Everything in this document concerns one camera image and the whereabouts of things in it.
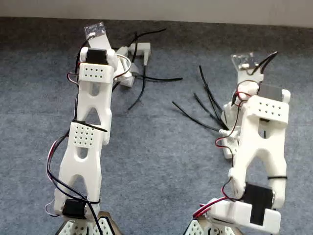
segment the gray carpet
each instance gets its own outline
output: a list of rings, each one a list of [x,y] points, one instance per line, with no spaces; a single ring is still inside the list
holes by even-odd
[[[83,27],[95,22],[0,18],[0,234],[53,235],[62,223],[43,209],[53,198],[45,160],[51,143],[71,122],[76,88],[66,73],[74,70]],[[199,202],[221,195],[230,164],[213,144],[217,135],[184,117],[171,101],[214,125],[192,95],[197,92],[208,105],[198,65],[224,104],[236,86],[230,54],[250,50],[259,58],[280,52],[265,80],[292,94],[281,234],[311,234],[313,29],[140,21],[105,25],[113,47],[129,42],[134,31],[167,27],[142,38],[153,49],[147,74],[184,77],[181,82],[148,83],[131,111],[127,108],[139,95],[141,80],[131,89],[118,87],[112,96],[111,139],[101,157],[101,208],[124,234],[182,234]],[[56,172],[65,147],[55,154]],[[264,171],[255,161],[248,179],[266,183]]]

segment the white wire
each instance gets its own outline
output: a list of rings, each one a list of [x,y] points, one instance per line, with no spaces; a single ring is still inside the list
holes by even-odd
[[[46,212],[48,215],[51,215],[51,216],[59,216],[59,214],[55,214],[55,213],[50,213],[50,212],[48,212],[47,207],[48,207],[49,205],[51,205],[53,202],[54,202],[54,198],[52,199],[51,202],[49,202],[49,203],[47,203],[47,204],[45,205],[45,212]]]
[[[124,74],[126,74],[126,73],[131,69],[131,66],[132,66],[132,62],[131,62],[131,60],[130,60],[128,57],[126,57],[126,56],[124,56],[124,55],[120,55],[120,54],[116,54],[116,55],[117,55],[117,57],[121,57],[121,58],[127,60],[129,65],[128,65],[127,69],[126,69],[124,72],[122,72],[121,74],[115,76],[114,79],[116,79],[116,78],[118,78],[118,77],[123,76]]]
[[[52,144],[52,146],[50,147],[50,150],[49,150],[49,152],[48,152],[48,156],[47,156],[47,166],[48,166],[48,161],[49,161],[49,159],[50,159],[50,157],[51,157],[51,151],[52,151],[52,149],[54,148],[54,145],[55,145],[56,142],[57,142],[57,141],[54,141],[54,142],[53,142],[53,144]],[[48,179],[52,182],[52,179],[50,178],[50,176],[49,176],[49,174],[48,174],[48,171],[47,171],[47,177],[48,177]]]

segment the white wall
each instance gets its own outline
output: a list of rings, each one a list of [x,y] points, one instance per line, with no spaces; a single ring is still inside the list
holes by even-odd
[[[0,0],[0,16],[313,27],[313,0]]]

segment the clear plastic piece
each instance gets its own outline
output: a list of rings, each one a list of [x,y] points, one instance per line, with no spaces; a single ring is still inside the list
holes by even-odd
[[[86,39],[94,36],[98,37],[106,34],[106,28],[104,27],[103,22],[88,25],[84,27]]]
[[[253,52],[246,54],[233,54],[231,55],[231,61],[237,71],[254,69],[258,65],[255,61]]]

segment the white 3d-printed bracket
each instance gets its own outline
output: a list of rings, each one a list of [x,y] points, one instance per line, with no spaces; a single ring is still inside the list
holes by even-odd
[[[234,167],[228,174],[237,198],[241,198],[245,191],[246,171],[256,156],[265,163],[269,177],[284,177],[287,173],[284,144],[289,105],[254,95],[243,105],[243,110],[239,147]],[[261,122],[266,129],[266,139],[259,135]],[[285,201],[286,179],[270,179],[269,186],[275,192],[273,207],[281,208]]]

